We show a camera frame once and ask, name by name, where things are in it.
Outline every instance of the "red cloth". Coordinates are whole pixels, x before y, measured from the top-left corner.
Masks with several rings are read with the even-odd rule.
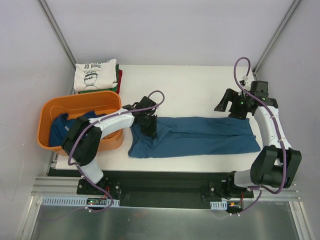
[[[115,91],[117,94],[120,93],[120,85],[121,85],[121,79],[122,79],[122,70],[121,70],[121,69],[119,69],[118,77],[119,77],[118,87],[117,87],[117,89],[116,89],[116,91]]]

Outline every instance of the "blue garment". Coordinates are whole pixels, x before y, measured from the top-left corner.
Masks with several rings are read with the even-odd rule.
[[[89,111],[83,116],[87,119],[99,118],[106,114],[96,115],[95,111]],[[67,136],[67,133],[71,126],[75,122],[75,118],[67,120],[69,117],[68,113],[63,113],[57,116],[51,125],[50,137],[49,137],[49,147],[61,146],[63,140]]]
[[[245,154],[260,151],[249,119],[231,117],[158,117],[157,138],[131,127],[133,158],[170,158],[192,155]]]

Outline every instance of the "folded white shirt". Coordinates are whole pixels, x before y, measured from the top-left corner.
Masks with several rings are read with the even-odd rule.
[[[112,89],[118,85],[117,59],[90,64],[76,64],[73,88],[76,92]]]

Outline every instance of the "orange plastic tub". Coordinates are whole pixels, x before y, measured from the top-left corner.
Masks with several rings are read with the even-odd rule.
[[[61,146],[49,146],[50,128],[56,117],[60,114],[68,113],[68,119],[75,119],[90,111],[95,111],[97,115],[111,114],[118,111],[121,107],[121,99],[113,91],[97,91],[51,99],[43,106],[41,111],[37,142],[44,149],[66,156],[67,154]],[[117,149],[123,141],[122,130],[113,132],[101,139],[98,152]]]

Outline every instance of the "white table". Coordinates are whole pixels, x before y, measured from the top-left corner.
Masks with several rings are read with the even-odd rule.
[[[158,108],[159,117],[208,117],[221,118],[226,112],[215,112],[227,88],[238,91],[232,66],[166,66],[166,65],[121,65],[123,77],[120,89],[122,105],[133,104],[154,90],[165,94],[164,103]],[[238,78],[247,72],[247,67],[238,67]],[[160,102],[161,95],[152,96]],[[248,113],[253,134],[260,147],[261,134],[255,119]],[[132,144],[129,128],[123,130],[124,141],[116,150],[97,154],[102,170],[110,171],[157,171],[157,172],[231,172],[251,167],[259,152],[232,155],[199,155],[171,158],[131,158],[128,150]],[[67,157],[59,156],[56,169],[76,169],[68,166]]]

